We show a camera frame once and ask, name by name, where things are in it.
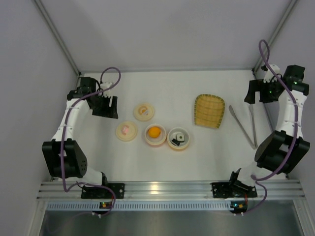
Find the cream lid pink label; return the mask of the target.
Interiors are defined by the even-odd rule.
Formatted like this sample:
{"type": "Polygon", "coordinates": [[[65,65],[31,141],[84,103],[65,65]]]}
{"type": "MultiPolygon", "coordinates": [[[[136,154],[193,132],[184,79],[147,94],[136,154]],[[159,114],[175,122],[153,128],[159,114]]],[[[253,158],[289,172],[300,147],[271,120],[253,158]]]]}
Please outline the cream lid pink label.
{"type": "Polygon", "coordinates": [[[129,142],[135,139],[138,133],[137,125],[132,121],[124,121],[116,128],[116,137],[123,141],[129,142]]]}

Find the orange fruit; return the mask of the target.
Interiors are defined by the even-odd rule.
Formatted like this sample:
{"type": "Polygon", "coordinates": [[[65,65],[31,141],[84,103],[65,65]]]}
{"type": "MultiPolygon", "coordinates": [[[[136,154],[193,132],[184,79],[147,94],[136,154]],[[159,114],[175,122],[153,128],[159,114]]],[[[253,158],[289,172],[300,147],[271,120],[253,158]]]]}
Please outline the orange fruit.
{"type": "Polygon", "coordinates": [[[148,135],[151,138],[157,138],[160,134],[161,134],[161,129],[157,126],[153,126],[153,127],[149,128],[149,130],[148,130],[148,135]]]}

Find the metal tongs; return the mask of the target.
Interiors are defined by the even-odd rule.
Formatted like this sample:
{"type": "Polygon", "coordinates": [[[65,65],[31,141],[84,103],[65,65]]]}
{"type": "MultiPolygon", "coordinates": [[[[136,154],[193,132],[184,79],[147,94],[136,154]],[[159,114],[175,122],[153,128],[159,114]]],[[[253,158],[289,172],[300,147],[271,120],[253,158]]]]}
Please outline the metal tongs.
{"type": "Polygon", "coordinates": [[[237,114],[234,111],[234,108],[229,105],[228,110],[236,123],[238,124],[239,128],[243,132],[246,140],[248,141],[249,145],[252,149],[258,148],[258,142],[257,142],[257,134],[256,134],[256,127],[255,127],[255,120],[254,120],[254,109],[253,105],[250,104],[248,106],[249,115],[250,115],[250,122],[247,123],[247,126],[250,126],[250,128],[245,128],[244,125],[241,123],[241,121],[238,119],[237,114]]]}

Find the salmon sushi roll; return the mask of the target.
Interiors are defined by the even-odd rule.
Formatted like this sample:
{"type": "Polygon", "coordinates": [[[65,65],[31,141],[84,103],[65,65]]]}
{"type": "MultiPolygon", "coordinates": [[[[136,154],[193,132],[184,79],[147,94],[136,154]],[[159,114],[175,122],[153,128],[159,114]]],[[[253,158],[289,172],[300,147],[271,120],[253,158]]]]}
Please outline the salmon sushi roll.
{"type": "Polygon", "coordinates": [[[174,145],[179,146],[180,142],[177,139],[172,139],[171,141],[174,145]]]}

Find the green sushi roll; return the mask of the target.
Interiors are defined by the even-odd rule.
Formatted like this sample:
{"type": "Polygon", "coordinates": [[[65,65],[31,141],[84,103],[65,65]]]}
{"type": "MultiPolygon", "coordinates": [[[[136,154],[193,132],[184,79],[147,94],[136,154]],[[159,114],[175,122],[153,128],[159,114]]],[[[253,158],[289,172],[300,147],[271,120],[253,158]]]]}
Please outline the green sushi roll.
{"type": "Polygon", "coordinates": [[[176,140],[180,143],[183,143],[185,141],[185,135],[184,133],[178,133],[176,134],[176,140]]]}

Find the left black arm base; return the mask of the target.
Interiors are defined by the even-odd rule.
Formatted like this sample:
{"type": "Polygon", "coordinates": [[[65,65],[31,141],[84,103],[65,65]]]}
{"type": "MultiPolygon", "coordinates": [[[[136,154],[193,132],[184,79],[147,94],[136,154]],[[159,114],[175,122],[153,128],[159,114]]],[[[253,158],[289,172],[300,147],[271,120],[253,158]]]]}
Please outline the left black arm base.
{"type": "MultiPolygon", "coordinates": [[[[117,199],[123,199],[125,193],[125,184],[124,183],[109,183],[107,185],[111,189],[117,199]]],[[[83,186],[81,192],[81,199],[112,199],[113,194],[104,188],[100,187],[88,187],[83,186]]]]}

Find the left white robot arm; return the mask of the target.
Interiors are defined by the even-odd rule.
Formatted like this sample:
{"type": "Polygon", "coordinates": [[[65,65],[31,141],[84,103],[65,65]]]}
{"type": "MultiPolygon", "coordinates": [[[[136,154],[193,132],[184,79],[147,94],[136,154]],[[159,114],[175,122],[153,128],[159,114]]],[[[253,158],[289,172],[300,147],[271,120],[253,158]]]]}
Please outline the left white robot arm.
{"type": "Polygon", "coordinates": [[[42,144],[50,176],[60,179],[73,177],[79,182],[107,186],[106,175],[89,166],[77,142],[86,115],[118,118],[117,96],[109,96],[101,90],[99,81],[82,77],[80,85],[67,95],[66,110],[55,135],[42,144]]]}

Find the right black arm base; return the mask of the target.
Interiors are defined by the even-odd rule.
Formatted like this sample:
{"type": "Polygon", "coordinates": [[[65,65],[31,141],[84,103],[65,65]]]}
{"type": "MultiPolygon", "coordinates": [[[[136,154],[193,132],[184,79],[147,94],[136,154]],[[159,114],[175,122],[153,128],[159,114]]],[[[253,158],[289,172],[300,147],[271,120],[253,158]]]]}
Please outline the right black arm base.
{"type": "Polygon", "coordinates": [[[255,187],[242,183],[213,182],[211,183],[214,198],[256,198],[255,187]]]}

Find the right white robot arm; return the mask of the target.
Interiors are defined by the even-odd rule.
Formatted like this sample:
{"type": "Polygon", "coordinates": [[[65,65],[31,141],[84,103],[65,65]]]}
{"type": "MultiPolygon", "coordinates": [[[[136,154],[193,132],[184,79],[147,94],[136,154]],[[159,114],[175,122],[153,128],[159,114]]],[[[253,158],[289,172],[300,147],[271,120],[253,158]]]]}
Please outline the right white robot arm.
{"type": "Polygon", "coordinates": [[[246,103],[255,103],[259,92],[262,103],[279,103],[276,129],[257,147],[255,163],[232,172],[228,186],[248,192],[256,181],[267,180],[274,175],[288,174],[310,149],[310,143],[302,134],[303,106],[309,94],[309,85],[303,82],[304,67],[289,65],[284,74],[272,64],[264,66],[263,79],[251,80],[246,103]]]}

